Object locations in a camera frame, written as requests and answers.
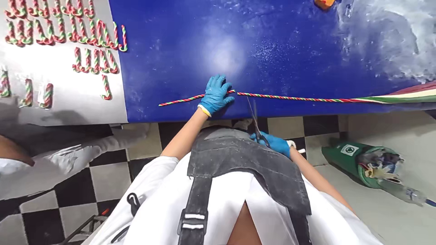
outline blue latex glove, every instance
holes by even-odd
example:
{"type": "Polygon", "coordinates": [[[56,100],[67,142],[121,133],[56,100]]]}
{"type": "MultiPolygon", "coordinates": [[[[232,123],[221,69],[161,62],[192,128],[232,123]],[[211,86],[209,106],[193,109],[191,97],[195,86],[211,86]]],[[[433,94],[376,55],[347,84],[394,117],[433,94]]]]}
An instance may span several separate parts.
{"type": "MultiPolygon", "coordinates": [[[[286,142],[286,140],[283,140],[281,138],[277,138],[275,136],[269,135],[267,133],[264,132],[260,132],[265,138],[266,140],[269,142],[269,146],[271,147],[271,149],[275,150],[278,153],[281,153],[285,156],[287,156],[288,158],[291,158],[290,156],[290,148],[288,143],[286,142]]],[[[250,136],[250,139],[256,141],[256,134],[253,133],[250,136]]],[[[260,140],[260,142],[258,142],[261,145],[266,145],[265,141],[260,140]]]]}
{"type": "Polygon", "coordinates": [[[231,96],[224,98],[228,88],[232,85],[230,82],[223,85],[222,83],[224,79],[225,75],[216,75],[211,77],[206,85],[206,93],[204,98],[201,99],[200,104],[198,104],[198,107],[200,107],[208,116],[212,116],[212,114],[235,100],[235,98],[231,96]]]}

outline forearm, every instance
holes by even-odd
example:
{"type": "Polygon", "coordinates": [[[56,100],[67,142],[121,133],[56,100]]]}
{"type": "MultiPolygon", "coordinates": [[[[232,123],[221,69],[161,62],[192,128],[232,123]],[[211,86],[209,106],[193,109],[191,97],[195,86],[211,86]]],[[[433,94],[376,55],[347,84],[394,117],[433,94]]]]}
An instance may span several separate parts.
{"type": "Polygon", "coordinates": [[[176,157],[182,159],[191,151],[192,144],[201,130],[208,116],[197,108],[191,119],[183,126],[183,128],[174,136],[167,147],[162,151],[161,156],[176,157]]]}
{"type": "Polygon", "coordinates": [[[300,168],[304,177],[317,190],[329,194],[354,212],[342,195],[294,147],[290,149],[290,156],[291,160],[300,168]]]}

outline apron strap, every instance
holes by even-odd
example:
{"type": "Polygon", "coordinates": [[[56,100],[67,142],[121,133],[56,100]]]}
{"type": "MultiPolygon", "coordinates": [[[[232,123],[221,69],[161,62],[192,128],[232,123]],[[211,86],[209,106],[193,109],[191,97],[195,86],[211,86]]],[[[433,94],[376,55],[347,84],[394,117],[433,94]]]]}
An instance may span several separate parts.
{"type": "Polygon", "coordinates": [[[208,225],[211,177],[194,177],[186,208],[180,215],[178,245],[203,245],[208,225]]]}

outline white sleeve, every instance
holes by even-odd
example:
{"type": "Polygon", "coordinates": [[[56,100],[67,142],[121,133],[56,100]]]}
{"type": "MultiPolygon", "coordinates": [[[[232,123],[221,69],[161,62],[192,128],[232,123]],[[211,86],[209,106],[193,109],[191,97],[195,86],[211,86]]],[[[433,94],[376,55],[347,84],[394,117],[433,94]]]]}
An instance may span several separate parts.
{"type": "Polygon", "coordinates": [[[362,245],[383,245],[369,230],[368,226],[362,222],[350,209],[345,205],[340,203],[334,197],[330,196],[325,192],[321,192],[321,195],[327,199],[328,202],[336,209],[345,219],[345,221],[350,225],[351,229],[359,238],[359,242],[362,245]]]}
{"type": "Polygon", "coordinates": [[[90,245],[110,244],[111,239],[130,225],[133,220],[127,196],[130,193],[135,193],[142,204],[145,199],[153,195],[164,178],[174,170],[178,162],[179,160],[175,157],[158,157],[145,165],[90,245]]]}

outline blue table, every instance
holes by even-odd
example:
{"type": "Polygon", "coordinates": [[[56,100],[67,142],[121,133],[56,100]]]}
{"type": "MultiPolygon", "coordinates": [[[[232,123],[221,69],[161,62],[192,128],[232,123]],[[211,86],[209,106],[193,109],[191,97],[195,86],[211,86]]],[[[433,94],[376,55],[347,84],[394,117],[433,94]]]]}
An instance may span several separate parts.
{"type": "MultiPolygon", "coordinates": [[[[109,0],[127,29],[120,52],[129,122],[184,121],[200,100],[158,104],[204,93],[226,74],[238,92],[308,98],[384,95],[419,84],[378,76],[361,56],[342,57],[337,14],[312,0],[109,0]]],[[[365,59],[371,59],[368,52],[365,59]]],[[[245,96],[216,118],[250,117],[245,96]]],[[[434,109],[436,103],[380,105],[256,98],[264,117],[434,109]]]]}

